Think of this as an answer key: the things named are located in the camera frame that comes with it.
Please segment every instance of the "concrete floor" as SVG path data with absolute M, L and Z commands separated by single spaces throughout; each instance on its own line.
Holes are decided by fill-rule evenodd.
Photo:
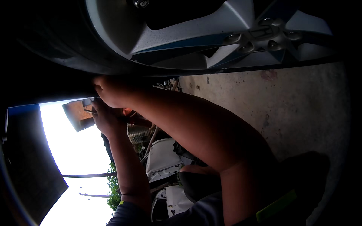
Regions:
M 184 93 L 218 104 L 252 125 L 279 161 L 318 151 L 331 162 L 313 225 L 341 175 L 350 137 L 350 95 L 343 63 L 180 77 Z

